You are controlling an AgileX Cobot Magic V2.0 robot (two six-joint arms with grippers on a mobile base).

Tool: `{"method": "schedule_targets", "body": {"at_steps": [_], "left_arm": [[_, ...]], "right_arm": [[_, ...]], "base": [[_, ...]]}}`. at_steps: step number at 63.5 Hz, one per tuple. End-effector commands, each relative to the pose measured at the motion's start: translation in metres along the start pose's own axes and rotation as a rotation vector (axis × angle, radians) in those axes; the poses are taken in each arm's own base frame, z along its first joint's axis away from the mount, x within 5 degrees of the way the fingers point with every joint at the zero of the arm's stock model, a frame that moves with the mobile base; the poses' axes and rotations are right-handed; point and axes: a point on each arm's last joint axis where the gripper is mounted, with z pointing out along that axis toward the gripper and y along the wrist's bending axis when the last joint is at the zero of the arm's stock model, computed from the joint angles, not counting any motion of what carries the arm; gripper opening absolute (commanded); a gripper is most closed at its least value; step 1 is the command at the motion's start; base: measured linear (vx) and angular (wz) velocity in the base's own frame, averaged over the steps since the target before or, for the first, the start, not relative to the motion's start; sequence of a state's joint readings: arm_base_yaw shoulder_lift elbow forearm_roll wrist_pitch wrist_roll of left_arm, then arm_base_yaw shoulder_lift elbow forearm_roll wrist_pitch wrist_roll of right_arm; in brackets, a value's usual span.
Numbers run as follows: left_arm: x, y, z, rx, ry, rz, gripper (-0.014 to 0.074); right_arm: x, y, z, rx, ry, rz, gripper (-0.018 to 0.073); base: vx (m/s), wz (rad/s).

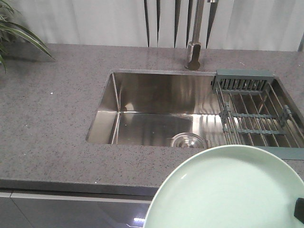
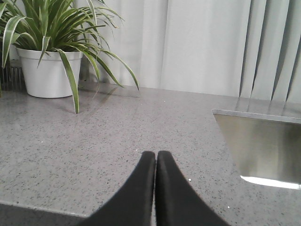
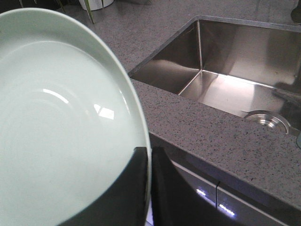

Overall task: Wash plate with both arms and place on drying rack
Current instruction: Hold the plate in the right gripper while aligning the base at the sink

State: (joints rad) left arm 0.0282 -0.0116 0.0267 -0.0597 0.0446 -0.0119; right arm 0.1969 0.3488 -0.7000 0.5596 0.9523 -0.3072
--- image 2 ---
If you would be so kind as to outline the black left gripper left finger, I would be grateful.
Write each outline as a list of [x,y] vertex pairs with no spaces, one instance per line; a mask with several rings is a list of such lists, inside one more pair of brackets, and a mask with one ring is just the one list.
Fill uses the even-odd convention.
[[124,185],[80,226],[149,226],[156,157],[145,151]]

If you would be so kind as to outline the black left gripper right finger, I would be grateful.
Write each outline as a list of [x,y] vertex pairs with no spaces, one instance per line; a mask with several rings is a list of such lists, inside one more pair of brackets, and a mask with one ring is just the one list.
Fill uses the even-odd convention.
[[169,151],[159,151],[155,182],[158,226],[227,226],[189,185]]

